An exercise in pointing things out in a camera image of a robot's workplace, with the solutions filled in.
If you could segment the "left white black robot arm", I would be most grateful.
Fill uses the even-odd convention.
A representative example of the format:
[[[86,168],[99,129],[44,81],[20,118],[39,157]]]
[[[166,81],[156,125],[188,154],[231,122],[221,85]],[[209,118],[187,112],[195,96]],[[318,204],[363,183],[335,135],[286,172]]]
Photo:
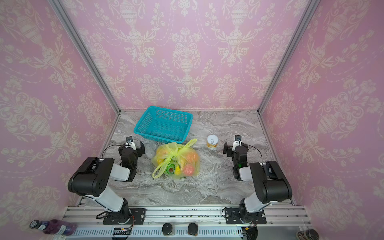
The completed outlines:
[[[88,157],[76,170],[68,183],[68,190],[86,197],[104,208],[96,218],[104,225],[142,225],[146,209],[132,209],[128,201],[109,186],[110,179],[117,182],[132,182],[137,174],[138,158],[146,153],[145,145],[137,148],[132,137],[119,146],[122,162],[113,158]]]

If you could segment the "yellow plastic bag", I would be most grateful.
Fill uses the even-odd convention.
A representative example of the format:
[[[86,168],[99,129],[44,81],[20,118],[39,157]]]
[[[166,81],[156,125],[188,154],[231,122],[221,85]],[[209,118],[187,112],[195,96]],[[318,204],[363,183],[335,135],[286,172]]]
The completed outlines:
[[[157,148],[151,162],[155,166],[153,179],[163,175],[173,179],[196,177],[200,173],[200,156],[193,148],[197,139],[186,144],[168,143]]]

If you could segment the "teal plastic basket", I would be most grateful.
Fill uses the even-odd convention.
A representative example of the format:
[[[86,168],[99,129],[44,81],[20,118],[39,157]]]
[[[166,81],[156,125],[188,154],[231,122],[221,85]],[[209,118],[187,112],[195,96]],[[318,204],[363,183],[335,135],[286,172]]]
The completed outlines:
[[[182,144],[193,118],[191,113],[151,106],[136,124],[134,133],[155,142]]]

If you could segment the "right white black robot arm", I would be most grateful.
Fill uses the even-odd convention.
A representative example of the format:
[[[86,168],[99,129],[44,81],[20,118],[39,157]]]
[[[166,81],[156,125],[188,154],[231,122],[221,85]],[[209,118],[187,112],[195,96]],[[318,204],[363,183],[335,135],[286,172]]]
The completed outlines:
[[[249,145],[235,141],[224,144],[223,154],[232,159],[234,178],[252,182],[254,192],[239,204],[239,218],[248,224],[258,224],[264,208],[292,198],[292,187],[276,161],[248,163]]]

